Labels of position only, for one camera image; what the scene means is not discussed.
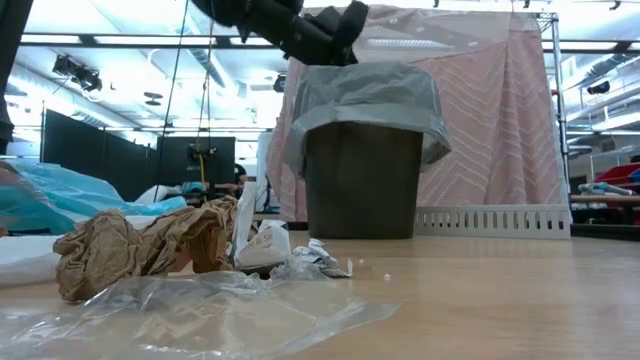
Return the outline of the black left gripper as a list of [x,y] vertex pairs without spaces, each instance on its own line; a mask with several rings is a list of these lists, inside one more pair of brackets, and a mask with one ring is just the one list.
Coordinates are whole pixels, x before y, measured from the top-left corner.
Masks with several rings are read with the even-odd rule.
[[352,65],[353,43],[369,7],[353,0],[341,13],[333,6],[306,9],[304,0],[214,0],[214,21],[238,29],[241,40],[255,33],[306,65]]

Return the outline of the grey trash bag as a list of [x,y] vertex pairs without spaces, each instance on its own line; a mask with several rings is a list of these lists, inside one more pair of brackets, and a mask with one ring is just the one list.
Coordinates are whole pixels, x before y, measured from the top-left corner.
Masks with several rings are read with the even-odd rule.
[[422,134],[422,172],[452,150],[439,89],[429,73],[401,62],[309,66],[294,97],[284,163],[301,175],[310,132],[346,122]]

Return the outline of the dark grey trash bin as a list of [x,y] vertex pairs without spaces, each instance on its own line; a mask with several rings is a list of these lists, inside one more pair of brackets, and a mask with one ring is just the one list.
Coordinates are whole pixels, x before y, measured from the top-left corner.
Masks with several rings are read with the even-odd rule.
[[423,135],[353,122],[308,133],[307,223],[319,239],[413,236]]

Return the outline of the white grey wrapper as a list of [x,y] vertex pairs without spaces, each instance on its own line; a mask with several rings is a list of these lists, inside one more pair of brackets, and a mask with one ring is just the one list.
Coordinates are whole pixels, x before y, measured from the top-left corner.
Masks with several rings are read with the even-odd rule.
[[314,265],[324,276],[329,278],[351,278],[353,275],[353,262],[347,259],[346,269],[341,269],[336,258],[324,248],[324,243],[311,238],[306,246],[298,246],[293,256],[300,261]]

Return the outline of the white printed paper bag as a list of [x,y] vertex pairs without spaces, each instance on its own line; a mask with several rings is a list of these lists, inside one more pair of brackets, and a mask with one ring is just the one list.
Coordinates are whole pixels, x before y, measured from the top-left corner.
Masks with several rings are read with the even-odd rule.
[[232,257],[240,270],[267,267],[286,260],[292,253],[288,224],[281,220],[263,220],[255,235],[253,223],[239,225],[234,231]]

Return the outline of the blue plastic bag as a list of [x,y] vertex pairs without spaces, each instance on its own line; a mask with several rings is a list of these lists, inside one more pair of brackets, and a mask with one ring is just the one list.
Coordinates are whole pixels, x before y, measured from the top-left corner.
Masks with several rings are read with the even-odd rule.
[[55,164],[0,159],[0,228],[10,232],[61,235],[101,211],[160,216],[186,206],[180,197],[128,202],[99,178]]

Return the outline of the long brown paper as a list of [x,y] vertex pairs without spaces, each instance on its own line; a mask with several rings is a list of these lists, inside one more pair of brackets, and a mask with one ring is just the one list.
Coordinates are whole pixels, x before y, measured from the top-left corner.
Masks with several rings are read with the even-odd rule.
[[56,281],[66,302],[88,300],[119,280],[177,272],[228,271],[238,200],[215,199],[155,218],[136,229],[118,210],[98,213],[57,239]]

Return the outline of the clear plastic film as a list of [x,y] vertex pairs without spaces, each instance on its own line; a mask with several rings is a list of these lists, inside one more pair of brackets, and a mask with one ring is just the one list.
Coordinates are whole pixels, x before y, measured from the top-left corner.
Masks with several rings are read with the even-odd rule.
[[0,360],[272,360],[397,308],[329,279],[136,278],[82,305],[0,313]]

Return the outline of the person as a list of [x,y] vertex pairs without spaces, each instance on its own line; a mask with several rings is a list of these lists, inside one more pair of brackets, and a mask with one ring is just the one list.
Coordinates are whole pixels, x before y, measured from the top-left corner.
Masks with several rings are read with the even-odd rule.
[[225,195],[232,195],[239,199],[242,195],[244,184],[248,181],[246,169],[236,163],[234,165],[234,180],[230,183],[215,184],[214,190],[216,193],[222,193]]

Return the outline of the pink chevron blanket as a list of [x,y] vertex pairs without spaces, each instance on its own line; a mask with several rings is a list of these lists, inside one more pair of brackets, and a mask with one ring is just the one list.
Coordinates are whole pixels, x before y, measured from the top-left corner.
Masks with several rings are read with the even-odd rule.
[[420,175],[418,206],[566,204],[538,33],[512,30],[480,51],[412,65],[437,85],[451,144]]

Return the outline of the black monitor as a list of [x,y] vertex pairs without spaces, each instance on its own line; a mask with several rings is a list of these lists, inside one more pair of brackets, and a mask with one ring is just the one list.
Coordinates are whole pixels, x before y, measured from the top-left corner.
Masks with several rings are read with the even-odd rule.
[[[187,157],[187,147],[200,143],[203,147],[215,147],[216,154],[206,162],[193,162]],[[156,183],[181,185],[187,182],[229,183],[234,180],[234,137],[165,137],[158,141]]]

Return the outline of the metal rack pole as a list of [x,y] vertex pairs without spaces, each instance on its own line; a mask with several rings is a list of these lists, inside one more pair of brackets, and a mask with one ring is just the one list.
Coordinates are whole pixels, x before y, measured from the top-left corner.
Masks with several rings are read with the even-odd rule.
[[564,94],[562,90],[562,71],[561,71],[561,46],[559,34],[559,15],[555,12],[541,12],[536,15],[537,22],[541,33],[547,30],[551,31],[551,39],[543,40],[542,46],[545,53],[552,54],[553,77],[555,84],[550,86],[551,98],[555,106],[555,120],[558,127],[558,140],[561,156],[562,177],[564,181],[564,199],[566,203],[570,202],[571,186],[569,174],[568,159],[568,143],[567,143],[567,119],[564,104]]

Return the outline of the white background cloth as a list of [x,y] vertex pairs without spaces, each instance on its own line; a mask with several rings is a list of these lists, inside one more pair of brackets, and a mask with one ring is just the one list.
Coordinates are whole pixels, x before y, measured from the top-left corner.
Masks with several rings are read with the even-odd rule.
[[149,205],[164,200],[168,195],[175,193],[175,188],[165,185],[154,185],[140,195],[136,200],[136,204]]

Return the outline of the black partition panel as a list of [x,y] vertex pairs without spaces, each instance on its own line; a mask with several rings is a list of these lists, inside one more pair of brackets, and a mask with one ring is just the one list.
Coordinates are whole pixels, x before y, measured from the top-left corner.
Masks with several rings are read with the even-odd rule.
[[126,201],[153,185],[157,154],[52,110],[44,123],[43,160],[110,183]]

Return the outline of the white blue cloth pile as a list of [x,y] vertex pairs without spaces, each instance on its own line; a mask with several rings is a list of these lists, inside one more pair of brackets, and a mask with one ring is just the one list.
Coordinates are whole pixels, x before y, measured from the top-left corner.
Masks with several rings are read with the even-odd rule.
[[578,186],[582,195],[615,195],[615,196],[635,196],[636,192],[630,189],[621,188],[606,182],[585,183]]

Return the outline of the red storage bin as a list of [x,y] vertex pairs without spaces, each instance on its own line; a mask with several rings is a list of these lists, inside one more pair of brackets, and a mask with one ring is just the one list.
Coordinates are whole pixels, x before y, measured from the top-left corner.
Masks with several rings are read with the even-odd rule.
[[613,167],[598,175],[594,181],[620,187],[640,183],[640,162]]

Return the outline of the background wooden table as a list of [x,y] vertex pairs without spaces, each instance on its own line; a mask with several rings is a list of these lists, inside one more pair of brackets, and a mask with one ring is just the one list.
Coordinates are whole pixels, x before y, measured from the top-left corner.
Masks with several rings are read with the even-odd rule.
[[640,206],[640,195],[571,195],[570,200],[572,203],[607,203],[621,206]]

